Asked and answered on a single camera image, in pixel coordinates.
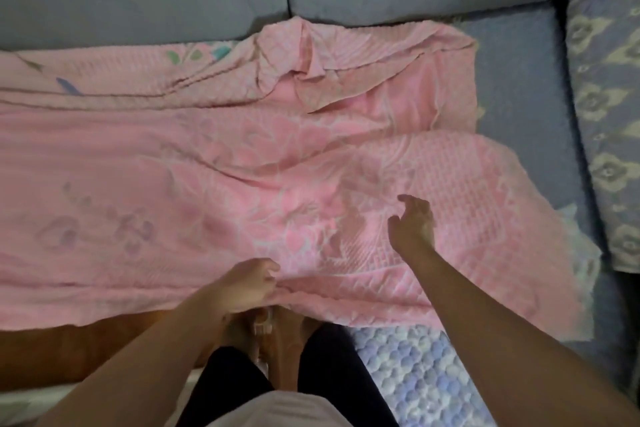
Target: white shirt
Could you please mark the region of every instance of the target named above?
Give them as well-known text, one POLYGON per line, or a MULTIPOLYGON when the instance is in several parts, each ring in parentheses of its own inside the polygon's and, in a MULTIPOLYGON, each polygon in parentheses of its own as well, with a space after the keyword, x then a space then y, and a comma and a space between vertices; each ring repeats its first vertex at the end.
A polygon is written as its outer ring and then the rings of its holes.
POLYGON ((329 400, 297 392, 260 395, 209 427, 352 427, 329 400))

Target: hand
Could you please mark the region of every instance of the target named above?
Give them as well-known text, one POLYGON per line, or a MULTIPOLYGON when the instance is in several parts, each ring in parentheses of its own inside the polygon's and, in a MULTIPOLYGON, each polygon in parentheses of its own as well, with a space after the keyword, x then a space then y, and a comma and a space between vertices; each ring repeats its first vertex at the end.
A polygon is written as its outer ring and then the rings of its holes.
POLYGON ((215 316, 243 312, 264 304, 275 290, 273 274, 280 266, 271 259, 250 259, 233 266, 218 280, 202 287, 186 302, 209 309, 215 316))
POLYGON ((400 194, 398 200, 404 203, 404 213, 402 218, 389 218, 389 242, 406 262, 425 250, 434 250, 433 214, 431 206, 424 199, 400 194))

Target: blanket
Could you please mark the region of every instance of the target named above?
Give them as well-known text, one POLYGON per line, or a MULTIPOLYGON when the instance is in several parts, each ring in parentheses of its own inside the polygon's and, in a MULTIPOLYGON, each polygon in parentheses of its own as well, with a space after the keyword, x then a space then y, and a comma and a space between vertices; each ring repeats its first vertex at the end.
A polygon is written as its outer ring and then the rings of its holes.
POLYGON ((570 338, 562 222, 474 133, 474 52, 429 21, 293 18, 237 44, 0 53, 0 328, 174 307, 250 257, 303 314, 440 326, 388 244, 408 193, 446 260, 570 338))

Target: floral fabric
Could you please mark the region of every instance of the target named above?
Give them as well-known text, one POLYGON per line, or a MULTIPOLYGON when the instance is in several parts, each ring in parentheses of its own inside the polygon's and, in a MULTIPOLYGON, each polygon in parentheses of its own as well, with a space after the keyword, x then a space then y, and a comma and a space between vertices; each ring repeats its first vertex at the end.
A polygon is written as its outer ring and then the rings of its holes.
POLYGON ((614 269, 640 273, 640 0, 570 0, 575 107, 614 269))

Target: gray sofa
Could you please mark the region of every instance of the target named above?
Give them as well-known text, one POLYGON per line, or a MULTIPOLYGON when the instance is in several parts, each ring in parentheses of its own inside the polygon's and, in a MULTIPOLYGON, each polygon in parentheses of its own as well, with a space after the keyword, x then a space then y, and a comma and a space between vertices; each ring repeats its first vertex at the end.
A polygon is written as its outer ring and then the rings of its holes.
MULTIPOLYGON (((573 50, 572 56, 572 48, 577 46, 570 45, 568 53, 564 43, 567 13, 570 18, 580 16, 575 13, 580 3, 591 4, 584 1, 0 0, 0 48, 238 39, 291 16, 347 26, 444 19, 479 42, 476 84, 483 113, 479 132, 514 149, 554 207, 576 203, 580 228, 607 252, 607 236, 611 238, 615 230, 607 228, 608 215, 599 207, 606 196, 594 189, 589 174, 591 169, 596 181, 602 177, 592 163, 601 149, 583 145, 586 127, 582 120, 578 125, 574 109, 573 93, 582 91, 575 75, 584 64, 572 60, 578 54, 573 50)), ((582 47, 579 36, 582 33, 570 34, 570 42, 573 37, 582 47)), ((638 105, 634 112, 640 119, 638 105)), ((640 162, 640 151, 635 157, 640 162)), ((627 246, 628 254, 635 250, 629 240, 620 245, 627 246)), ((608 263, 605 260, 595 289, 595 339, 571 346, 624 387, 636 351, 638 321, 632 319, 638 318, 638 284, 635 276, 615 273, 608 263)))

